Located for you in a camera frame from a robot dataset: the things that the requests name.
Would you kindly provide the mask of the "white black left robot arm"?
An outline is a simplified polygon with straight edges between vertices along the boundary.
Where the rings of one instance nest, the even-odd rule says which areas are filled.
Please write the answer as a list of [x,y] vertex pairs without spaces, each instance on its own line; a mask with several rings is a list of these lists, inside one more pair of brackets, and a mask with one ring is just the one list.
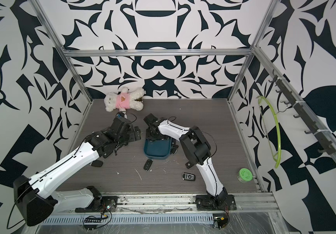
[[94,186],[60,192],[57,188],[87,165],[101,167],[101,158],[115,154],[121,147],[141,139],[141,130],[122,116],[110,127],[87,135],[80,145],[49,168],[31,176],[20,176],[14,183],[14,206],[27,226],[36,226],[51,214],[76,210],[97,212],[104,206],[103,196]]

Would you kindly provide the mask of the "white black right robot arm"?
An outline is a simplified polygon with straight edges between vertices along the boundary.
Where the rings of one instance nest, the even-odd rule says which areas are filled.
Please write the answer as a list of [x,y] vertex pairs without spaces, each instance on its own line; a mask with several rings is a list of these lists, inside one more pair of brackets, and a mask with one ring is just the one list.
[[147,139],[161,140],[165,137],[180,142],[188,160],[187,167],[196,166],[205,182],[207,193],[217,205],[224,203],[227,190],[218,178],[212,162],[211,146],[197,126],[183,127],[166,118],[157,118],[149,114],[144,118],[147,124]]

